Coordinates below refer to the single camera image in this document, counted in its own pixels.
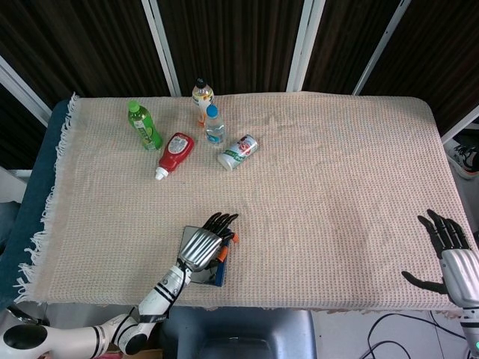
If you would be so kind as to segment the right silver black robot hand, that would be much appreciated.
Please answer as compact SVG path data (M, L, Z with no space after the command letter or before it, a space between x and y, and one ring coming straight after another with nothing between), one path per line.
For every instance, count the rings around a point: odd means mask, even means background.
M454 220L431 209L428 216L418 216L425 227L442 272L440 283L420 280L407 271L403 277L413 286L447 295L449 300L464 310L478 309L478 253L469 245L463 228Z

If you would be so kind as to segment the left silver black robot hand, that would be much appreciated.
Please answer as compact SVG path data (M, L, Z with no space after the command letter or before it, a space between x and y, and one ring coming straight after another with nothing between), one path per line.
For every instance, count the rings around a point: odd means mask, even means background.
M190 272L199 272L217 257L220 250L231 241L235 233L230 229L237 213L217 212L199 227L180 250L177 264Z

